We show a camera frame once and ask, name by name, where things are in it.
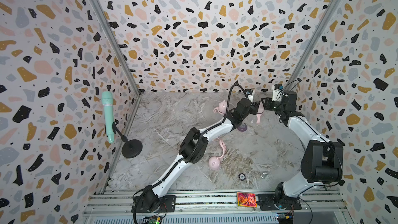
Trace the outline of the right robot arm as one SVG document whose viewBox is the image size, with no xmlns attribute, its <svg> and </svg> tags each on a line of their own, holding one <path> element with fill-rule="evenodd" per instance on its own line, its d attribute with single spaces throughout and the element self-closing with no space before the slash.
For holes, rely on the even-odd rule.
<svg viewBox="0 0 398 224">
<path fill-rule="evenodd" d="M 343 177 L 343 145 L 317 131 L 296 110 L 296 100 L 297 94 L 292 91 L 261 99 L 264 110 L 273 111 L 280 122 L 296 134 L 305 149 L 300 171 L 275 189 L 273 203 L 280 210 L 293 209 L 306 191 L 318 186 L 336 186 Z"/>
</svg>

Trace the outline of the purple collar with nipple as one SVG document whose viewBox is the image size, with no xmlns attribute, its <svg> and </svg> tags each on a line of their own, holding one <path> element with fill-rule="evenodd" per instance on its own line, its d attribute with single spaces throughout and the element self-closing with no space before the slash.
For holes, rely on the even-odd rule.
<svg viewBox="0 0 398 224">
<path fill-rule="evenodd" d="M 237 129 L 240 132 L 245 132 L 248 129 L 248 126 L 245 123 L 242 123 Z"/>
</svg>

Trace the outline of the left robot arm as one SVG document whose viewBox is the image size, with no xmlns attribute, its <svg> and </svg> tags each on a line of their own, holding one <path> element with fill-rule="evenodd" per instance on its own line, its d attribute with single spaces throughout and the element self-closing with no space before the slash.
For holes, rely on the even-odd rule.
<svg viewBox="0 0 398 224">
<path fill-rule="evenodd" d="M 139 191 L 140 195 L 133 200 L 131 212 L 137 214 L 156 211 L 179 176 L 204 157 L 208 143 L 237 129 L 248 115 L 257 114 L 260 105 L 260 101 L 252 102 L 249 98 L 243 98 L 237 107 L 226 112 L 220 121 L 203 129 L 191 128 L 182 141 L 173 163 L 158 180 Z"/>
</svg>

